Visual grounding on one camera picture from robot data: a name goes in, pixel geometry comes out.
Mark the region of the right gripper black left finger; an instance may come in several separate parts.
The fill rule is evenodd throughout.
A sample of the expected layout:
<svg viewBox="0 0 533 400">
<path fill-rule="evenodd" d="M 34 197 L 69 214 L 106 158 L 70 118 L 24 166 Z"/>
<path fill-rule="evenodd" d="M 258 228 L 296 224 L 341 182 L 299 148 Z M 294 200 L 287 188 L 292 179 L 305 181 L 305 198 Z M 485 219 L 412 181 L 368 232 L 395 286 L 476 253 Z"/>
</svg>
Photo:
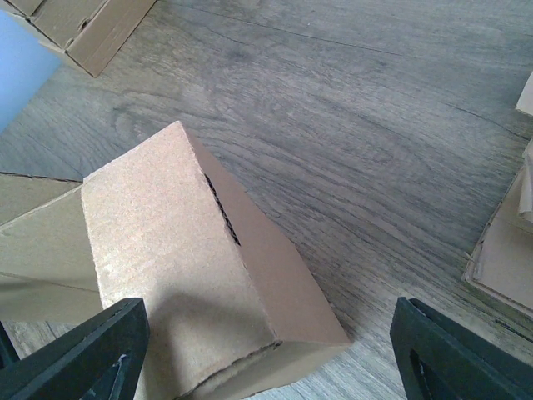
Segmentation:
<svg viewBox="0 0 533 400">
<path fill-rule="evenodd" d="M 133 399 L 150 328 L 142 299 L 124 298 L 21 359 L 1 329 L 2 399 Z"/>
</svg>

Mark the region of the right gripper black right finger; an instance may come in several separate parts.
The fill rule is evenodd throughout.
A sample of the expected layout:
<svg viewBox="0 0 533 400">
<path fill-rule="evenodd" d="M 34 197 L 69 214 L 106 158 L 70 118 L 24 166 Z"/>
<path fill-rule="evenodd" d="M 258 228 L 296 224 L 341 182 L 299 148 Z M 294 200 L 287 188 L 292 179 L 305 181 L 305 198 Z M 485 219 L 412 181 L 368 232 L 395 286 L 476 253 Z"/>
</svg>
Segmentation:
<svg viewBox="0 0 533 400">
<path fill-rule="evenodd" d="M 397 299 L 391 342 L 409 399 L 532 398 L 531 365 L 418 299 Z"/>
</svg>

